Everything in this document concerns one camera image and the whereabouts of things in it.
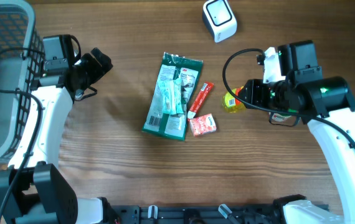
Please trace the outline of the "green lid jar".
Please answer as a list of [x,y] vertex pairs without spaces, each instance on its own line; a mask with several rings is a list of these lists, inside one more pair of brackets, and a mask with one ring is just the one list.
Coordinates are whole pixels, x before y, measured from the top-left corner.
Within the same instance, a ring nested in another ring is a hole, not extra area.
[[270,119],[276,122],[284,122],[288,118],[290,118],[290,115],[286,115],[286,114],[269,113],[269,115],[270,115]]

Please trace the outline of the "yellow Vim liquid bottle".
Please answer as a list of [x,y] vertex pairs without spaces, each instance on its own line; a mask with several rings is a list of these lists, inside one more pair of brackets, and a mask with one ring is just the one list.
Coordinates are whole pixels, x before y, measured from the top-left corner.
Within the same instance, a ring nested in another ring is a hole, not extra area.
[[228,113],[236,113],[245,109],[245,105],[227,92],[222,98],[222,106]]

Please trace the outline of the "red toothpaste tube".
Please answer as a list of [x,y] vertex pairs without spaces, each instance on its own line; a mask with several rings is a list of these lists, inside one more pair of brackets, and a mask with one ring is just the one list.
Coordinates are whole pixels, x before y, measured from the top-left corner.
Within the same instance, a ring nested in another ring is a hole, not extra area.
[[204,104],[204,101],[206,100],[208,94],[211,92],[213,89],[214,84],[211,82],[205,82],[197,95],[196,99],[194,100],[193,104],[191,105],[189,111],[187,112],[187,118],[188,119],[193,119],[197,112],[200,110],[202,105]]

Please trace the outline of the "green 3M gloves packet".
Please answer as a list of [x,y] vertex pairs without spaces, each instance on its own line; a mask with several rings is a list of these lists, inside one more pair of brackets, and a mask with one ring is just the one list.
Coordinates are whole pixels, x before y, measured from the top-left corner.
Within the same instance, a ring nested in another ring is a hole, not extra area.
[[[202,60],[180,57],[176,54],[165,52],[159,69],[153,98],[142,130],[169,139],[185,140],[187,128],[187,104],[196,89],[203,66]],[[182,112],[167,114],[163,112],[165,106],[173,103],[165,102],[165,97],[159,84],[161,82],[176,80],[181,81],[181,94],[177,96],[181,100]]]

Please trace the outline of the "red tissue pack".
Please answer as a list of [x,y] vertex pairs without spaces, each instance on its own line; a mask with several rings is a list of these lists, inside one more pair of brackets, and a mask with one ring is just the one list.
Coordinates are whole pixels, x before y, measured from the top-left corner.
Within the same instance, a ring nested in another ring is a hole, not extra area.
[[189,124],[194,137],[217,131],[217,126],[212,114],[190,119]]

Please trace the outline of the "light green wipes pack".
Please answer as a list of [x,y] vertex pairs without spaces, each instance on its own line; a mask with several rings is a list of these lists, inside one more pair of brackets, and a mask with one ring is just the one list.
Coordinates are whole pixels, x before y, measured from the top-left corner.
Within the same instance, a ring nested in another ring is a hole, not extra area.
[[183,114],[182,108],[182,80],[164,80],[158,82],[163,97],[162,112],[164,114],[177,115]]

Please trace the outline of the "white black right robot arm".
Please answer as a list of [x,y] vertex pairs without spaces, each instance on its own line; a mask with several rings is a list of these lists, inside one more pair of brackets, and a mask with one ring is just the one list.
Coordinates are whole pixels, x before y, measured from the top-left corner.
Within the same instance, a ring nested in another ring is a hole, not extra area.
[[249,80],[239,92],[248,109],[301,118],[327,160],[342,203],[335,216],[309,200],[282,205],[285,223],[355,223],[355,99],[341,77],[265,83]]

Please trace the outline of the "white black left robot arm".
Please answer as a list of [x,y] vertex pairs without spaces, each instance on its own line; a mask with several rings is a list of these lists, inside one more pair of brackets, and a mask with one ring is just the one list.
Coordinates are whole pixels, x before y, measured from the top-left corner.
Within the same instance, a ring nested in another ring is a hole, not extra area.
[[77,93],[112,69],[98,48],[47,58],[30,92],[27,124],[6,170],[0,171],[0,221],[7,223],[119,223],[105,197],[78,198],[58,170],[60,142]]

